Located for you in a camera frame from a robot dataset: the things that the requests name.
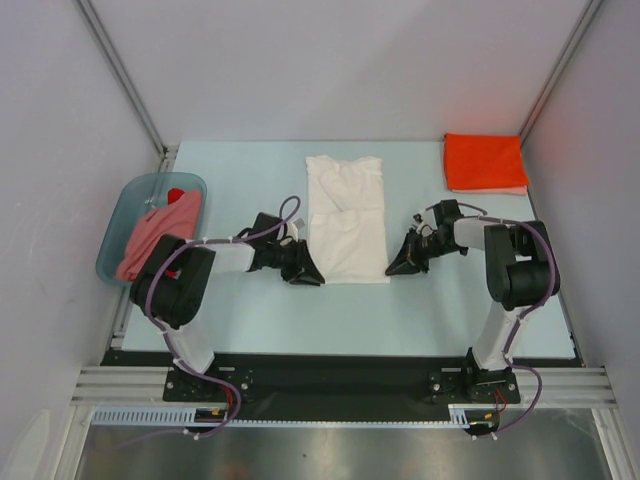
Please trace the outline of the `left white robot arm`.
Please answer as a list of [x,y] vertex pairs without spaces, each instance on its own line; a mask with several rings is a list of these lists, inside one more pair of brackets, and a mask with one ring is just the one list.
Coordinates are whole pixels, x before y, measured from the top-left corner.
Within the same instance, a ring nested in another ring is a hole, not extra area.
[[221,387],[220,374],[209,368],[214,347],[197,318],[209,279],[263,268],[278,270],[291,285],[325,283],[296,225],[261,212],[252,226],[226,240],[162,235],[132,284],[131,301],[158,328],[174,363],[188,372],[187,389],[199,399],[214,397]]

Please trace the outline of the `white printed t shirt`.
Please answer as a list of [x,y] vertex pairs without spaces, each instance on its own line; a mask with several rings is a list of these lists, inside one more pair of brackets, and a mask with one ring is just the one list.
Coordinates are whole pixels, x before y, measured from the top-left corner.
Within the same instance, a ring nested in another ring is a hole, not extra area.
[[328,284],[385,284],[388,265],[382,160],[306,158],[307,235]]

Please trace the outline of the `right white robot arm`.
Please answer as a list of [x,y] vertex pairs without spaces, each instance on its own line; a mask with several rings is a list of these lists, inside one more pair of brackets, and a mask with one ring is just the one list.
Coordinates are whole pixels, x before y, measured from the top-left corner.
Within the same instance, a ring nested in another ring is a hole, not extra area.
[[542,221],[494,218],[480,208],[475,209],[476,216],[465,216],[464,206],[443,200],[415,214],[385,274],[426,273],[433,259],[465,255],[471,249],[484,253],[492,304],[469,351],[474,368],[461,376],[463,393],[473,401],[484,401],[497,389],[493,372],[513,366],[511,350],[527,317],[558,293],[561,279]]

